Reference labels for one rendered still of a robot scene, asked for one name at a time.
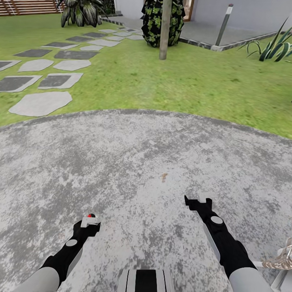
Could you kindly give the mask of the robot trunk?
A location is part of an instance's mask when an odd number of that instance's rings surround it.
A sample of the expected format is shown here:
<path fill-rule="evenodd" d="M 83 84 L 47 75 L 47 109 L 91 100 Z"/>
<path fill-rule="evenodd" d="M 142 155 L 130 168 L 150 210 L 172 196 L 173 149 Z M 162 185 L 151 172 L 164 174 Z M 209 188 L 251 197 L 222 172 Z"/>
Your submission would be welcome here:
<path fill-rule="evenodd" d="M 123 270 L 117 292 L 174 292 L 169 270 Z"/>

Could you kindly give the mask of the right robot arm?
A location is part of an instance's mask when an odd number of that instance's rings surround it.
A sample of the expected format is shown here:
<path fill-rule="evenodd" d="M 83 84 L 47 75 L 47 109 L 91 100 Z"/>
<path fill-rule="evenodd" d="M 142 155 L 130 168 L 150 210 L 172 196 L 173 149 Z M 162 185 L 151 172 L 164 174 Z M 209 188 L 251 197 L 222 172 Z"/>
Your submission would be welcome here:
<path fill-rule="evenodd" d="M 228 232 L 224 221 L 212 211 L 215 192 L 198 193 L 199 199 L 185 196 L 185 205 L 202 218 L 207 239 L 232 286 L 233 292 L 273 292 L 260 272 L 253 266 L 243 244 Z"/>

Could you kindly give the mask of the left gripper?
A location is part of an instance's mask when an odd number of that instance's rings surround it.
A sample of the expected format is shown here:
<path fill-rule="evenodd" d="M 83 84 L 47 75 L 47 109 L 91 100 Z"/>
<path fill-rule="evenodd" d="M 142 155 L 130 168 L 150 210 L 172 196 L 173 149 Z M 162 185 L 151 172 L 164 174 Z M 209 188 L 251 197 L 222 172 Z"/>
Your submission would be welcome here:
<path fill-rule="evenodd" d="M 82 232 L 85 234 L 87 240 L 88 236 L 94 237 L 96 232 L 99 232 L 100 230 L 101 223 L 89 224 L 89 226 L 87 226 L 86 228 L 81 228 L 81 223 L 82 220 L 80 220 L 78 223 L 74 225 L 73 235 L 77 234 L 78 232 Z"/>

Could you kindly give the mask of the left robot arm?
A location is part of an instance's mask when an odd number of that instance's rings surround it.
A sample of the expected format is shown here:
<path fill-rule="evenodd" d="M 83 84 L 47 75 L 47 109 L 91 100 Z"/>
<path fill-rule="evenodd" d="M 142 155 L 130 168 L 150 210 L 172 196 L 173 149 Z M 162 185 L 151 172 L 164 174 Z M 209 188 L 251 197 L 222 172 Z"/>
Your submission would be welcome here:
<path fill-rule="evenodd" d="M 56 292 L 80 260 L 88 236 L 94 237 L 100 224 L 101 218 L 83 217 L 74 225 L 73 236 L 66 241 L 64 248 L 48 257 L 41 269 L 11 292 Z"/>

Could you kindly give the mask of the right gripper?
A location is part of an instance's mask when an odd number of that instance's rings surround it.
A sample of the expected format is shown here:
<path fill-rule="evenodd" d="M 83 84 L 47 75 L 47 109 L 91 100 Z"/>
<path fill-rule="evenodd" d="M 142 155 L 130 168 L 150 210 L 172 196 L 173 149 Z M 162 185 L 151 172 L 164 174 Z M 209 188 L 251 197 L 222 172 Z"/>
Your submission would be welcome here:
<path fill-rule="evenodd" d="M 185 205 L 189 206 L 190 210 L 196 210 L 198 214 L 202 209 L 208 208 L 212 210 L 212 200 L 210 198 L 206 199 L 206 203 L 200 203 L 198 199 L 190 199 L 185 196 Z"/>

